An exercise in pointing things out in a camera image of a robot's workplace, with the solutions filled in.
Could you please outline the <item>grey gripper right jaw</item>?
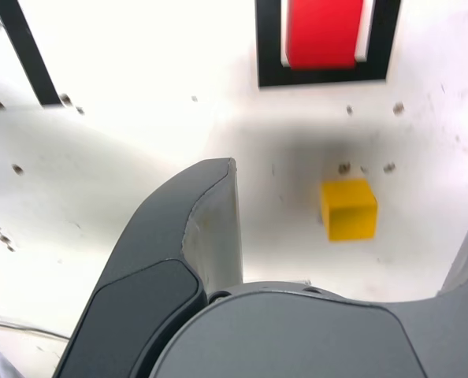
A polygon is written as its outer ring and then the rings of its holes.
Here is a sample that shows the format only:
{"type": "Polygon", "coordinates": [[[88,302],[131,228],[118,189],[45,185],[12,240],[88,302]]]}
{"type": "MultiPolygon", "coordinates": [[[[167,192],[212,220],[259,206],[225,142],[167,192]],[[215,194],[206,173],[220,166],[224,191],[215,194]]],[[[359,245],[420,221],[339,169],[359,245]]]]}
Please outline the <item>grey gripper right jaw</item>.
{"type": "Polygon", "coordinates": [[[468,377],[468,232],[441,292],[358,302],[259,290],[208,306],[153,377],[468,377]]]}

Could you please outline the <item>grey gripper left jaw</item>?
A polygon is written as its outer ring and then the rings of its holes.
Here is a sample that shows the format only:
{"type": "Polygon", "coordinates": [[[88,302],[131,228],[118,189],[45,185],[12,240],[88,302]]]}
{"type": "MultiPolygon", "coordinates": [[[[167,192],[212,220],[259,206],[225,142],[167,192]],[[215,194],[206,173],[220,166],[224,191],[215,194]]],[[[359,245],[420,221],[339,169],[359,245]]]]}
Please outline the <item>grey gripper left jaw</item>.
{"type": "Polygon", "coordinates": [[[209,295],[242,281],[236,163],[207,159],[177,173],[135,211],[55,376],[149,376],[209,295]]]}

